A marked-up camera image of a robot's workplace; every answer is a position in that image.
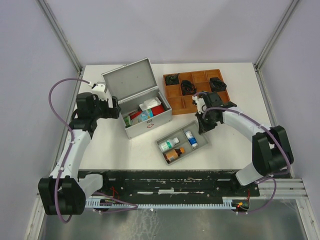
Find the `white blue bottle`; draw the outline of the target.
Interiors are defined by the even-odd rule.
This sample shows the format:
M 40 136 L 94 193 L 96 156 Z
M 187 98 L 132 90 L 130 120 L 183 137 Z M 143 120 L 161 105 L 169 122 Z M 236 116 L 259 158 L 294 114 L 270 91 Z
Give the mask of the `white blue bottle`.
M 185 133 L 185 136 L 187 137 L 190 145 L 193 148 L 196 148 L 198 146 L 198 142 L 197 142 L 196 138 L 194 137 L 194 135 L 192 134 L 192 132 L 190 130 L 187 130 L 184 133 Z

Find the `grey plastic insert tray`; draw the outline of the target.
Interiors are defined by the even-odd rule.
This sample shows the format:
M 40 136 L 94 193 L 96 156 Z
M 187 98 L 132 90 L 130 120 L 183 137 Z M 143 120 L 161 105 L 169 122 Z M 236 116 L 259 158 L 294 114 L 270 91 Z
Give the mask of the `grey plastic insert tray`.
M 195 137 L 195 139 L 198 143 L 198 146 L 196 148 L 193 148 L 191 146 L 191 144 L 189 143 L 189 141 L 185 135 L 186 131 L 191 131 L 191 133 Z M 175 137 L 177 137 L 179 139 L 179 143 L 177 145 L 175 145 L 172 149 L 170 149 L 166 152 L 161 152 L 158 145 L 167 139 L 173 139 Z M 155 141 L 155 143 L 161 153 L 162 159 L 164 160 L 164 162 L 166 163 L 167 166 L 170 166 L 170 165 L 182 160 L 183 158 L 186 158 L 186 157 L 198 152 L 200 149 L 204 148 L 205 146 L 207 146 L 209 144 L 209 140 L 207 139 L 207 137 L 204 134 L 199 134 L 199 124 L 197 121 L 194 120 L 194 121 L 192 121 L 192 122 L 190 122 L 180 128 L 177 128 L 173 132 L 168 133 L 165 136 L 157 139 Z M 172 163 L 167 163 L 164 158 L 164 154 L 171 151 L 171 150 L 178 149 L 178 148 L 184 148 L 185 153 L 182 154 L 177 160 L 173 161 Z

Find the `grey metal box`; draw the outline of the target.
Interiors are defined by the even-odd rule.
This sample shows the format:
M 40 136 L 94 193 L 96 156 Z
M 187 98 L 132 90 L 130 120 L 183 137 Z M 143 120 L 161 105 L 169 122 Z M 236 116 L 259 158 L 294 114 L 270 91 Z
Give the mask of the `grey metal box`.
M 158 98 L 164 112 L 126 127 L 129 139 L 151 131 L 172 120 L 172 108 L 161 93 L 149 58 L 123 65 L 102 74 L 107 89 L 117 97 L 122 118 L 138 110 L 140 104 L 152 98 Z

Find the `blue cotton swab packet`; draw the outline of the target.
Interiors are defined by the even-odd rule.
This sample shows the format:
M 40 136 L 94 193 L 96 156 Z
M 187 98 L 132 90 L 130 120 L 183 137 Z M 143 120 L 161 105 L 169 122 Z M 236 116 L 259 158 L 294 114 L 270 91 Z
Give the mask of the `blue cotton swab packet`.
M 146 121 L 148 119 L 151 119 L 153 117 L 153 112 L 151 109 L 147 109 L 147 110 L 144 110 L 142 111 L 136 118 L 135 120 L 138 122 L 138 123 L 141 123 L 143 121 Z

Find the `small white bottle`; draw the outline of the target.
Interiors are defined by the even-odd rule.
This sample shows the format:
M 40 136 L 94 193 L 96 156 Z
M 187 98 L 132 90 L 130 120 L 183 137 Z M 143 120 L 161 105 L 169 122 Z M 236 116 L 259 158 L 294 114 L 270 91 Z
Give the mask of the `small white bottle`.
M 167 139 L 163 142 L 161 142 L 158 147 L 161 150 L 162 153 L 172 149 L 175 145 L 179 144 L 180 141 L 177 137 L 174 137 L 172 139 Z

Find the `brown bottle orange cap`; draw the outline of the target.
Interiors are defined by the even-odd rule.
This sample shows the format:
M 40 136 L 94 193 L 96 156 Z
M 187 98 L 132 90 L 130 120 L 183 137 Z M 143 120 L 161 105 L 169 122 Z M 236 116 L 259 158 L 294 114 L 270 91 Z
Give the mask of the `brown bottle orange cap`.
M 173 150 L 168 151 L 164 154 L 164 158 L 168 164 L 176 161 L 182 154 L 185 153 L 185 148 L 180 147 Z

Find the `red first aid pouch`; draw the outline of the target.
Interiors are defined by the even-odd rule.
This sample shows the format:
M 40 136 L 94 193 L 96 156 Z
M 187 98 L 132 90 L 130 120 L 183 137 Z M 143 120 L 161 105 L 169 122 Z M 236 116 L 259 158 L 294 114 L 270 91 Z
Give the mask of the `red first aid pouch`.
M 151 108 L 151 110 L 152 110 L 152 112 L 153 112 L 153 116 L 155 117 L 155 116 L 163 113 L 163 112 L 165 111 L 165 108 L 164 108 L 163 105 L 161 104 L 161 105 L 158 105 L 158 106 L 156 106 L 156 107 L 154 107 L 154 108 Z M 138 108 L 137 110 L 131 112 L 131 113 L 129 114 L 131 120 L 134 120 L 141 112 L 142 112 L 142 110 L 141 110 L 140 108 Z

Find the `small green packet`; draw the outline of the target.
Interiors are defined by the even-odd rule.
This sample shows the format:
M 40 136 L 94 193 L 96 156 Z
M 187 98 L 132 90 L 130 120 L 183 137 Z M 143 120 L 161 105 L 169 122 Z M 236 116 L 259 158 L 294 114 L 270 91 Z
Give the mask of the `small green packet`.
M 123 118 L 124 120 L 124 123 L 125 123 L 125 127 L 128 128 L 132 125 L 132 120 L 131 120 L 131 117 L 128 115 L 128 116 L 125 116 Z

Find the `white gauze packet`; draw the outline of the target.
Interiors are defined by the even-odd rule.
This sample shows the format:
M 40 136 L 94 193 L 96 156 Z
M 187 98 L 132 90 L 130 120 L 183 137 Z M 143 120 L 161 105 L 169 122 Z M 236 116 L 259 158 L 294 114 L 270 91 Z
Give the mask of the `white gauze packet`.
M 152 109 L 154 107 L 157 107 L 159 105 L 161 105 L 162 102 L 159 100 L 158 97 L 153 97 L 153 98 L 150 98 L 148 100 L 145 100 L 143 103 L 141 103 L 139 105 L 139 108 L 142 110 L 142 111 L 146 111 L 148 109 Z

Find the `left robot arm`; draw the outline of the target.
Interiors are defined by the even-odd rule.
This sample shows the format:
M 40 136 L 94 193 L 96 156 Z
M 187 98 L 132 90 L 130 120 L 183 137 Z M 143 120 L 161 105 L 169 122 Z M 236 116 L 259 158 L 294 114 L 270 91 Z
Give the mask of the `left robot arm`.
M 116 96 L 112 96 L 112 107 L 108 100 L 97 94 L 80 93 L 76 97 L 76 109 L 68 125 L 69 137 L 65 149 L 49 177 L 41 178 L 38 191 L 47 215 L 80 215 L 86 200 L 95 192 L 106 195 L 111 183 L 101 174 L 78 177 L 85 150 L 91 142 L 99 119 L 118 119 L 121 108 Z

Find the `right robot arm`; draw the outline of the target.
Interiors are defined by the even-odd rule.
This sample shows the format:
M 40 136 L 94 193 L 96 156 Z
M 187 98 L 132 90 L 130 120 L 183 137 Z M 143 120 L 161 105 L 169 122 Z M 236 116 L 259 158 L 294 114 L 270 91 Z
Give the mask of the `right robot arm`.
M 216 92 L 198 92 L 192 96 L 192 103 L 196 106 L 199 134 L 226 124 L 252 143 L 251 163 L 235 173 L 235 180 L 229 183 L 231 193 L 240 196 L 249 184 L 290 172 L 294 157 L 284 127 L 257 122 L 235 103 L 224 103 Z

